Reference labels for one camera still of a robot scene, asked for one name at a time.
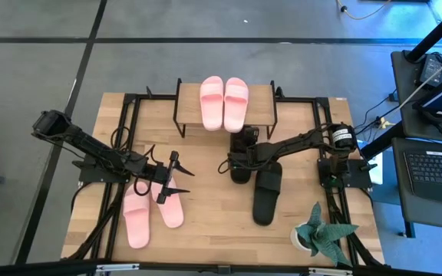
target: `plant pot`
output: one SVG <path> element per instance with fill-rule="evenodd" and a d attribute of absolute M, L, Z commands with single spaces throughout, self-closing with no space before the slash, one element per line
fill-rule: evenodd
<path fill-rule="evenodd" d="M 292 245 L 294 245 L 298 250 L 311 251 L 311 249 L 306 245 L 306 241 L 298 235 L 298 232 L 295 228 L 291 230 L 290 238 Z"/>

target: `wooden shelf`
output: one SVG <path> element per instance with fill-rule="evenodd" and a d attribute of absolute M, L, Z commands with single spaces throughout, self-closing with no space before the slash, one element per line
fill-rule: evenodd
<path fill-rule="evenodd" d="M 177 82 L 176 113 L 173 120 L 182 125 L 202 125 L 200 111 L 200 84 Z M 274 82 L 268 85 L 249 85 L 249 105 L 245 125 L 275 126 L 277 109 L 275 106 Z"/>

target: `slipper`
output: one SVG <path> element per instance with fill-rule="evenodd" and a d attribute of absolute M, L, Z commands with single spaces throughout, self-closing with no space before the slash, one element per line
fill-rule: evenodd
<path fill-rule="evenodd" d="M 223 125 L 223 80 L 208 77 L 200 85 L 200 112 L 206 130 L 218 130 Z"/>
<path fill-rule="evenodd" d="M 138 192 L 146 192 L 145 182 L 137 183 Z M 143 248 L 150 241 L 150 197 L 139 196 L 134 185 L 127 189 L 122 210 L 126 220 L 127 240 L 132 248 Z"/>
<path fill-rule="evenodd" d="M 242 130 L 248 105 L 249 87 L 237 77 L 230 78 L 224 93 L 224 128 L 227 131 L 238 133 Z"/>
<path fill-rule="evenodd" d="M 274 219 L 275 204 L 281 191 L 282 166 L 274 162 L 257 172 L 253 196 L 253 220 L 258 225 L 269 225 Z"/>
<path fill-rule="evenodd" d="M 156 182 L 151 183 L 151 196 L 154 201 L 157 200 L 161 188 L 163 188 L 161 184 Z M 176 183 L 173 177 L 170 180 L 170 184 L 168 184 L 168 188 L 176 188 Z M 158 208 L 160 209 L 165 224 L 169 228 L 177 228 L 183 224 L 183 210 L 182 204 L 180 203 L 180 194 L 172 194 L 171 196 L 168 196 L 164 204 L 158 204 Z"/>

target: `pink slipper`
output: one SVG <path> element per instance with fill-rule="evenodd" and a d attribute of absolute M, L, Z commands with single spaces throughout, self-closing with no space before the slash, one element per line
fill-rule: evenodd
<path fill-rule="evenodd" d="M 137 182 L 137 191 L 146 192 L 147 184 Z M 139 196 L 131 185 L 124 196 L 122 210 L 126 219 L 127 239 L 132 248 L 143 248 L 150 241 L 150 197 Z"/>
<path fill-rule="evenodd" d="M 176 188 L 175 180 L 170 180 L 168 184 L 169 188 Z M 151 184 L 151 196 L 156 201 L 158 194 L 161 192 L 162 185 L 156 182 Z M 177 228 L 183 223 L 183 210 L 182 204 L 180 204 L 180 194 L 173 194 L 167 197 L 164 204 L 158 204 L 160 208 L 161 216 L 165 221 L 165 224 L 170 228 Z"/>
<path fill-rule="evenodd" d="M 245 123 L 246 108 L 249 105 L 249 87 L 243 80 L 232 77 L 226 82 L 224 93 L 224 128 L 238 133 Z"/>
<path fill-rule="evenodd" d="M 200 111 L 206 130 L 218 130 L 223 124 L 223 80 L 208 77 L 200 85 Z"/>

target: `wooden table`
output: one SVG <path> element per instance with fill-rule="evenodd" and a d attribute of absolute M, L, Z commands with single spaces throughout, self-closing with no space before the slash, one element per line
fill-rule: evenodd
<path fill-rule="evenodd" d="M 117 127 L 124 94 L 104 94 L 93 136 L 109 143 Z M 351 123 L 347 100 L 330 98 L 332 120 Z M 191 127 L 181 138 L 173 121 L 174 101 L 142 100 L 133 150 L 143 153 L 156 144 L 154 157 L 168 160 L 171 150 L 180 154 L 182 166 L 196 176 L 175 172 L 181 189 L 185 222 L 176 229 L 167 228 L 156 203 L 151 201 L 150 243 L 146 248 L 132 249 L 127 242 L 124 217 L 121 215 L 114 245 L 113 261 L 157 262 L 215 265 L 332 266 L 322 254 L 311 258 L 298 251 L 289 240 L 291 229 L 306 222 L 312 206 L 320 201 L 323 217 L 328 222 L 324 190 L 319 185 L 316 160 L 318 150 L 311 149 L 279 160 L 283 168 L 282 188 L 269 226 L 252 220 L 254 179 L 244 185 L 233 183 L 229 174 L 220 175 L 218 165 L 226 159 L 229 134 Z M 279 122 L 272 142 L 287 139 L 315 128 L 309 103 L 277 103 Z M 261 129 L 260 142 L 265 130 Z M 104 191 L 103 183 L 93 183 L 76 198 L 62 257 L 72 254 L 86 239 L 97 222 Z M 383 254 L 369 198 L 358 189 L 346 189 L 351 221 L 360 227 L 356 234 L 379 261 Z M 99 256 L 104 256 L 108 229 L 105 230 Z M 347 254 L 345 239 L 341 240 Z"/>

